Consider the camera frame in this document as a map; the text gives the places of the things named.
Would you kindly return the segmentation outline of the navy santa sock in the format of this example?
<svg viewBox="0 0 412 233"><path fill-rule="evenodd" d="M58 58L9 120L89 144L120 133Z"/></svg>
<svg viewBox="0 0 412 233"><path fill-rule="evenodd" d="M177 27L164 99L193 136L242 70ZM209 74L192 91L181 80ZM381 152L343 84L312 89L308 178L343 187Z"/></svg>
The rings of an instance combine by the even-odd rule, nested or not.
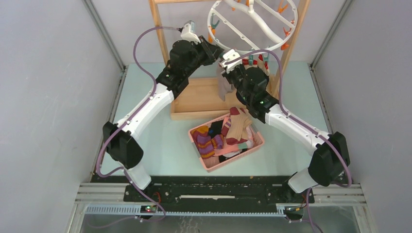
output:
<svg viewBox="0 0 412 233"><path fill-rule="evenodd" d="M252 56L251 58L242 58L242 64L244 65L245 69L249 69L252 67L258 67L258 61L254 59Z"/></svg>
<svg viewBox="0 0 412 233"><path fill-rule="evenodd" d="M267 76L270 76L268 59L268 57L264 57L263 54L260 54L257 59L257 66L258 68L262 69Z"/></svg>

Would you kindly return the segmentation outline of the grey sock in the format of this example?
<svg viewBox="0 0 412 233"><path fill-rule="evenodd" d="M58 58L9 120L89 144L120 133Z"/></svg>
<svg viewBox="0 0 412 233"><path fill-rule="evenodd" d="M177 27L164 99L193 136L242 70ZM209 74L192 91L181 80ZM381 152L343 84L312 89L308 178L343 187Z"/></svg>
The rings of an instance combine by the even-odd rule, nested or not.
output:
<svg viewBox="0 0 412 233"><path fill-rule="evenodd" d="M232 93L235 89L232 84L223 76L225 69L222 67L217 67L216 75L218 81L218 95L222 101L226 101L226 94Z"/></svg>

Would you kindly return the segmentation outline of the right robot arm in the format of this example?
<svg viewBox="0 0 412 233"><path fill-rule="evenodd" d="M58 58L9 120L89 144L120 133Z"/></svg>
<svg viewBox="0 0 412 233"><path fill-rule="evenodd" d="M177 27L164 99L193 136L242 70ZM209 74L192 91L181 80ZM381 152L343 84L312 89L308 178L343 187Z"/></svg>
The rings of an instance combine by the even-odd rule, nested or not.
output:
<svg viewBox="0 0 412 233"><path fill-rule="evenodd" d="M236 90L239 102L249 114L262 123L277 128L300 143L311 156L307 168L294 173L282 190L285 201L295 203L302 192L317 185L337 183L340 174L347 176L347 186L352 184L348 170L350 158L345 136L340 132L330 134L315 129L289 112L266 87L269 76L258 67L245 68L240 64L231 71L218 66L217 74Z"/></svg>

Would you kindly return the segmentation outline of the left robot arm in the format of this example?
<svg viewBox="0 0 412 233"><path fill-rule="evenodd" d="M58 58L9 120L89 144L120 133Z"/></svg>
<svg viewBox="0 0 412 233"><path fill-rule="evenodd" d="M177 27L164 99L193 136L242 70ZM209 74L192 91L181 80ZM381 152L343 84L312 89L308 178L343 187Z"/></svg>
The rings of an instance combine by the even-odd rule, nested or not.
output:
<svg viewBox="0 0 412 233"><path fill-rule="evenodd" d="M215 63L223 53L222 48L210 44L202 36L199 41L174 42L169 61L145 99L118 122L107 122L103 126L101 152L107 152L119 164L130 183L135 185L135 196L141 202L150 201L154 190L149 186L152 179L141 161L144 152L138 138L157 114L183 92L189 77L199 67Z"/></svg>

